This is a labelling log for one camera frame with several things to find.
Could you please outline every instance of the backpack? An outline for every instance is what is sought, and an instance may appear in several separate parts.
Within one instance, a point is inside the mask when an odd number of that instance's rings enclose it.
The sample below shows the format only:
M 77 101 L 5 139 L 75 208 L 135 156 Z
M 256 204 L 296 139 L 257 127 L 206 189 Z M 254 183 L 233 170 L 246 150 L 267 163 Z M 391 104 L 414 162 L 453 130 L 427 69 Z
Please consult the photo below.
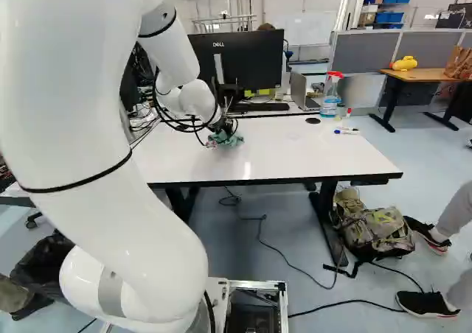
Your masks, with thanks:
M 358 268 L 365 262 L 402 257 L 414 251 L 412 230 L 394 206 L 368 209 L 354 188 L 336 193 L 334 201 L 334 228 L 358 259 L 352 274 L 338 270 L 340 273 L 355 278 Z

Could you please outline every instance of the sneaker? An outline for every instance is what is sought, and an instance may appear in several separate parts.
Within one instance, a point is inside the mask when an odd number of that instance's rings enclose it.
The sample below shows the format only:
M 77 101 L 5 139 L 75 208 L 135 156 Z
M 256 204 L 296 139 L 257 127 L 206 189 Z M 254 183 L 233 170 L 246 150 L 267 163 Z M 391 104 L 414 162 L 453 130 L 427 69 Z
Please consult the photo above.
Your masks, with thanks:
M 433 239 L 433 237 L 429 233 L 429 230 L 431 230 L 434 225 L 419 222 L 418 220 L 413 219 L 412 217 L 405 216 L 403 218 L 414 232 L 416 232 L 418 235 L 425 239 L 426 243 L 428 244 L 428 247 L 433 252 L 435 252 L 438 256 L 444 256 L 447 254 L 448 249 L 451 247 L 452 243 L 448 239 L 444 242 L 438 242 Z
M 449 311 L 440 292 L 397 292 L 397 303 L 409 314 L 419 318 L 454 318 L 460 309 Z

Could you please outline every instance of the marker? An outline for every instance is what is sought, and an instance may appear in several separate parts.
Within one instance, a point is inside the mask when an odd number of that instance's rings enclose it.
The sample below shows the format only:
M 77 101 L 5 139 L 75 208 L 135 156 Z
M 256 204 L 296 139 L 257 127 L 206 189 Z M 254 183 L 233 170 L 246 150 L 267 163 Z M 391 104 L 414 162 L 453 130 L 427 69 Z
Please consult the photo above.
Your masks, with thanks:
M 334 131 L 335 134 L 359 134 L 360 132 L 358 130 L 339 130 L 336 129 Z
M 336 129 L 337 130 L 351 130 L 353 132 L 358 132 L 359 131 L 359 129 L 357 129 L 357 128 L 349 128 L 349 127 L 337 127 Z

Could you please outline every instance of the office cubicle partition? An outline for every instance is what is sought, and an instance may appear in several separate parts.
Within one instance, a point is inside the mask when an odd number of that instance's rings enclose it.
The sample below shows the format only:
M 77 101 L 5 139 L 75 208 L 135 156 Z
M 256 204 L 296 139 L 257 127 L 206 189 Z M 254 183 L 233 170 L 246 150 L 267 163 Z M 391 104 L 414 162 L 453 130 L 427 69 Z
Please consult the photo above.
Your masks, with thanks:
M 443 68 L 454 45 L 472 48 L 472 32 L 466 29 L 377 29 L 334 32 L 328 70 L 347 75 L 340 82 L 343 98 L 350 107 L 383 105 L 381 92 L 385 76 L 380 69 L 412 55 L 418 68 Z M 423 105 L 424 97 L 409 101 Z

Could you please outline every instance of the keyboard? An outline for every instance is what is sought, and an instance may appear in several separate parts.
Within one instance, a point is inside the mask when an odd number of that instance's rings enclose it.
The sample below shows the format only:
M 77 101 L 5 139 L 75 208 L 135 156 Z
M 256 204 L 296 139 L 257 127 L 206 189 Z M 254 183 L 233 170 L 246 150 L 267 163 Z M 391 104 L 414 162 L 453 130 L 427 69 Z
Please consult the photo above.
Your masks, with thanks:
M 283 102 L 238 103 L 229 108 L 230 112 L 288 111 L 290 106 Z

